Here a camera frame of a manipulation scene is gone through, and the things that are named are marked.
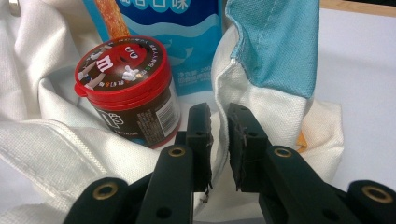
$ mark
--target white fabric bag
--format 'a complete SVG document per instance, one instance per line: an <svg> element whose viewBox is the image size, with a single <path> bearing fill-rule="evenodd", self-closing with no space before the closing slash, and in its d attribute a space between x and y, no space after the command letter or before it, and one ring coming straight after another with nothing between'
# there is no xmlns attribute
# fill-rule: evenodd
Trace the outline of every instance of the white fabric bag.
<svg viewBox="0 0 396 224"><path fill-rule="evenodd" d="M82 54L100 44L82 3L20 4L21 16L14 17L8 1L0 0L0 70L7 83L0 86L0 157L32 180L44 203L13 208L0 216L0 223L62 223L92 181L115 176L131 184L152 172L160 149L112 133L75 95L74 68ZM241 34L231 26L219 44L214 92L180 97L180 130L186 128L190 106L208 102L212 110L214 189L206 204L200 203L202 194L195 194L194 214L200 221L262 216L257 196L234 191L224 114L230 102L249 107L275 145L295 147L303 131L308 149L302 155L325 181L332 179L343 150L340 107L252 85L242 64L230 57Z"/></svg>

